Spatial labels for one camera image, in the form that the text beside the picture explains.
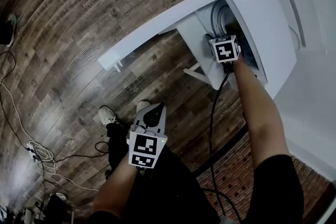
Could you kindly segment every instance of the white wall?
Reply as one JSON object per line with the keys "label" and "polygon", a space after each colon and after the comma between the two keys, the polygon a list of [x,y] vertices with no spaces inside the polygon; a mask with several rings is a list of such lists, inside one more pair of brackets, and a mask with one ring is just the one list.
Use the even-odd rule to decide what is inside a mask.
{"label": "white wall", "polygon": [[291,152],[327,179],[335,180],[336,0],[313,3],[322,41],[297,51],[297,65],[275,101]]}

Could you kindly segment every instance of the black pants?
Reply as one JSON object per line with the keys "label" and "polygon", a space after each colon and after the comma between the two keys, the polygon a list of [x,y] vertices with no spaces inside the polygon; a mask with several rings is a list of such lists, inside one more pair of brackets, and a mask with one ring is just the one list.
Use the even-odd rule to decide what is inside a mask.
{"label": "black pants", "polygon": [[[128,152],[127,132],[108,124],[109,162],[112,171]],[[137,175],[122,216],[124,223],[219,223],[196,178],[167,146],[153,169]]]}
{"label": "black pants", "polygon": [[51,195],[45,212],[48,224],[62,224],[67,218],[67,208],[65,203],[56,195]]}
{"label": "black pants", "polygon": [[8,45],[11,43],[13,26],[11,22],[0,24],[0,44]]}

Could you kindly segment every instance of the white sneaker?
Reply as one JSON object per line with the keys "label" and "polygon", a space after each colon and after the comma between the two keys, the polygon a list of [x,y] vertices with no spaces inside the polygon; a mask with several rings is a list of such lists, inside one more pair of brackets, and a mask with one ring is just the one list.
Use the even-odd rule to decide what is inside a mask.
{"label": "white sneaker", "polygon": [[103,105],[98,110],[99,119],[104,126],[110,124],[110,123],[119,123],[117,120],[117,116],[113,112],[112,109],[110,109],[108,106]]}
{"label": "white sneaker", "polygon": [[55,193],[55,195],[60,198],[62,201],[66,201],[68,199],[68,196],[66,196],[63,193]]}
{"label": "white sneaker", "polygon": [[137,114],[139,113],[139,111],[143,110],[144,108],[146,108],[147,106],[150,106],[151,103],[148,100],[141,100],[137,107]]}
{"label": "white sneaker", "polygon": [[14,42],[14,33],[15,33],[15,27],[16,27],[16,16],[15,16],[15,14],[13,14],[13,13],[10,14],[9,17],[8,17],[8,20],[10,20],[10,23],[13,26],[12,38],[10,40],[10,43],[7,45],[7,47],[10,47]]}

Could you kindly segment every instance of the forearm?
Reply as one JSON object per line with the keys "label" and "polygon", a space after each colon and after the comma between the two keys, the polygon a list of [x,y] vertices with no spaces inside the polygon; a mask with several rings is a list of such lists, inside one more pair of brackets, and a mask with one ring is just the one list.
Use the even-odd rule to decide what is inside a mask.
{"label": "forearm", "polygon": [[289,154],[274,101],[242,61],[235,62],[233,68],[249,130],[254,167],[270,156]]}
{"label": "forearm", "polygon": [[128,158],[127,153],[109,179],[101,186],[93,201],[93,212],[107,211],[121,217],[138,173],[135,166],[129,165]]}

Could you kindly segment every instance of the washing machine door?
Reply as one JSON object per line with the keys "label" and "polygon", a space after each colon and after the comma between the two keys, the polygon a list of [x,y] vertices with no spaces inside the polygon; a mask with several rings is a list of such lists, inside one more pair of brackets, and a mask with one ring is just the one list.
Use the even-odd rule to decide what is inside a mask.
{"label": "washing machine door", "polygon": [[251,47],[272,98],[296,63],[288,23],[279,0],[226,0]]}

